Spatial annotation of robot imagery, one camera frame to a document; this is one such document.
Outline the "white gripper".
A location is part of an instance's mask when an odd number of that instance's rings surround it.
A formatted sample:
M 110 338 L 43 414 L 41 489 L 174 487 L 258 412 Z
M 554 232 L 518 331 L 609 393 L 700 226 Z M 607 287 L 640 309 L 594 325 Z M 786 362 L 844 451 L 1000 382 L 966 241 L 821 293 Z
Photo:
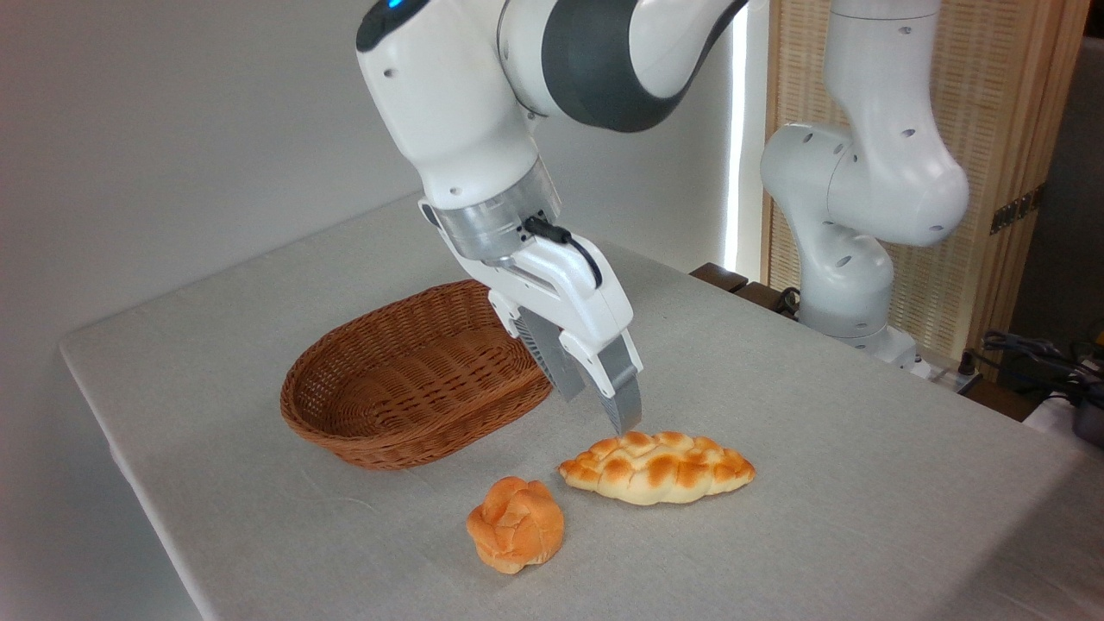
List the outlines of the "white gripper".
M 513 319 L 521 343 L 565 401 L 583 392 L 588 376 L 616 434 L 643 421 L 640 357 L 628 333 L 631 305 L 599 248 L 585 239 L 575 248 L 528 235 L 509 264 L 488 265 L 459 255 L 429 201 L 421 199 L 420 210 L 438 227 L 461 269 L 524 307 Z

